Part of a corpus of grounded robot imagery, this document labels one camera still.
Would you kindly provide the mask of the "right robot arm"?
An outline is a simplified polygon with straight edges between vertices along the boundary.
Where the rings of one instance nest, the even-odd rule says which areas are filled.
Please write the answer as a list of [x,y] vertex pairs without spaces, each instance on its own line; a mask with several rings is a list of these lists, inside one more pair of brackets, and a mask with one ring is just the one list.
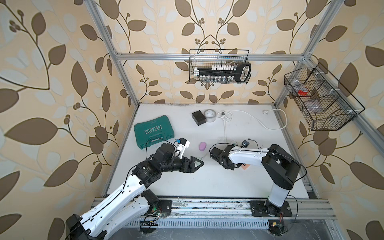
[[286,201],[302,165],[282,147],[272,144],[266,149],[248,149],[234,144],[223,150],[211,147],[210,157],[227,170],[235,170],[242,165],[261,166],[273,181],[268,198],[264,201],[250,201],[254,217],[292,217],[293,213]]

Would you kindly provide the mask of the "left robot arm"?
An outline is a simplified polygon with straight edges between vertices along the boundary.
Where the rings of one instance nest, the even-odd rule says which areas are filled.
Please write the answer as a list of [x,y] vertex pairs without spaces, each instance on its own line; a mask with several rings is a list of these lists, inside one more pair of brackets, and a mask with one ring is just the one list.
[[187,145],[162,144],[154,154],[128,171],[125,181],[101,203],[66,220],[68,240],[108,240],[126,224],[157,212],[159,198],[149,189],[164,172],[193,174],[204,165],[185,157]]

